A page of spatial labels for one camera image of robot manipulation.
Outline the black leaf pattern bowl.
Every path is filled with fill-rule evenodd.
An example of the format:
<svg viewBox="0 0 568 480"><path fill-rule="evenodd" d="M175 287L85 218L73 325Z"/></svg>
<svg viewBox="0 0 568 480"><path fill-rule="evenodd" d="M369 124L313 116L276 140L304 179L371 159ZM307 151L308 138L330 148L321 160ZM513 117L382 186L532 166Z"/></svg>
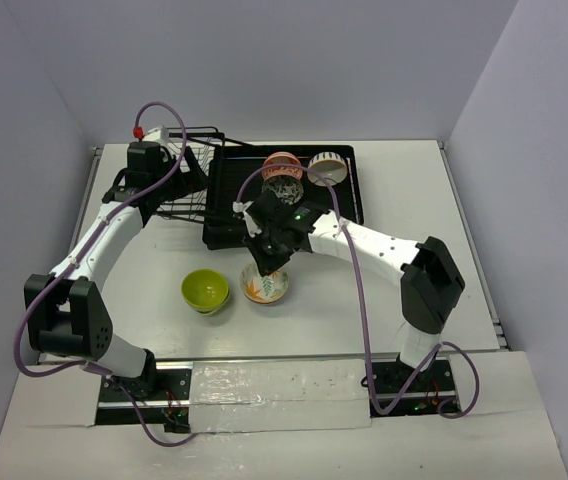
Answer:
<svg viewBox="0 0 568 480"><path fill-rule="evenodd" d="M288 175L273 176L262 184L262 191L273 192L278 199L288 205L299 202L304 194L301 181Z"/></svg>

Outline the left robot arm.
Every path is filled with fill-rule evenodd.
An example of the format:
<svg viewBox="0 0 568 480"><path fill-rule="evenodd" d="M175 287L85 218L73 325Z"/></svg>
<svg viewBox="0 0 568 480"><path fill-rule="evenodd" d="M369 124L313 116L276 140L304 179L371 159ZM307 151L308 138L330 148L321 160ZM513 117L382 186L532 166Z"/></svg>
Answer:
<svg viewBox="0 0 568 480"><path fill-rule="evenodd" d="M101 290L127 245L164 205L206 187L188 145L174 151L160 141L130 143L126 165L104 193L97 217L65 259L24 285L25 318L16 338L64 367L107 377L135 399L159 386L154 354L114 332Z"/></svg>

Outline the orange floral bowl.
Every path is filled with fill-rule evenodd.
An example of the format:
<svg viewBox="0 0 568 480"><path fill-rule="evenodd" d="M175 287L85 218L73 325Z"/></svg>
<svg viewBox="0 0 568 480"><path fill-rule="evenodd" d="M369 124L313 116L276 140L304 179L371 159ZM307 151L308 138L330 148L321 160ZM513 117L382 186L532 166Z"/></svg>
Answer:
<svg viewBox="0 0 568 480"><path fill-rule="evenodd" d="M292 153L275 152L263 162L265 169L261 172L261 175L264 180L278 176L288 176L300 180L303 176L303 171L299 169L300 165L300 160Z"/></svg>

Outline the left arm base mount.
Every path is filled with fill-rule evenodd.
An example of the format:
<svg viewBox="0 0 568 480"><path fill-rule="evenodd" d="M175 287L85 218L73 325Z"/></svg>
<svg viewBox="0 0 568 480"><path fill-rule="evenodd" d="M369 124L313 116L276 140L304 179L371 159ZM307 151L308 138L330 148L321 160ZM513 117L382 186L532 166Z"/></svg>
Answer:
<svg viewBox="0 0 568 480"><path fill-rule="evenodd" d="M189 434L190 390L193 364L161 362L157 365L154 390L142 397L132 386L128 394L135 400L144 422L159 426L164 433ZM104 379L100 386L95 424L99 426L134 425L139 418L119 384Z"/></svg>

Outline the leaf pattern white bowl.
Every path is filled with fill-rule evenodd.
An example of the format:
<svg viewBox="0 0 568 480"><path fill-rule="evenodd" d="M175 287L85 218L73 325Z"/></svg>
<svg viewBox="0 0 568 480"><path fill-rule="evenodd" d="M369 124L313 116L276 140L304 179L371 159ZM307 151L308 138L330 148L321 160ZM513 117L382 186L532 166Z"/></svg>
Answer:
<svg viewBox="0 0 568 480"><path fill-rule="evenodd" d="M240 273L240 287L246 298L261 305L281 300L290 286L286 271L277 270L262 276L255 263L247 264Z"/></svg>

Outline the white bowl pink rim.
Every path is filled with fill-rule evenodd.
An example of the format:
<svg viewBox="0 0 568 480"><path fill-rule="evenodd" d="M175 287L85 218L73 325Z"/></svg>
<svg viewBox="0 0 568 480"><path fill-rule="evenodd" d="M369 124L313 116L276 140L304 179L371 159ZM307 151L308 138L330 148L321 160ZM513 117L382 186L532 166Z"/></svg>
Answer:
<svg viewBox="0 0 568 480"><path fill-rule="evenodd" d="M348 176L346 160L335 152L321 152L310 158L307 178L310 183L324 186L319 176L325 178L332 186L343 182Z"/></svg>

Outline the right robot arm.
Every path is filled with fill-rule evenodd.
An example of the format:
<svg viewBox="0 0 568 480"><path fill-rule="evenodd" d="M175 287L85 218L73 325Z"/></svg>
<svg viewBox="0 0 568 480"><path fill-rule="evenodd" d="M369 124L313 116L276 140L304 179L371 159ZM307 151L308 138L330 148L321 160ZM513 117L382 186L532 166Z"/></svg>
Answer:
<svg viewBox="0 0 568 480"><path fill-rule="evenodd" d="M254 201L235 202L233 212L245 222L244 243L263 276L304 251L348 261L397 286L402 316L409 325L398 357L399 382L419 391L432 380L432 366L424 358L440 342L465 289L442 240L430 236L418 242L386 235L313 202L287 205L270 191Z"/></svg>

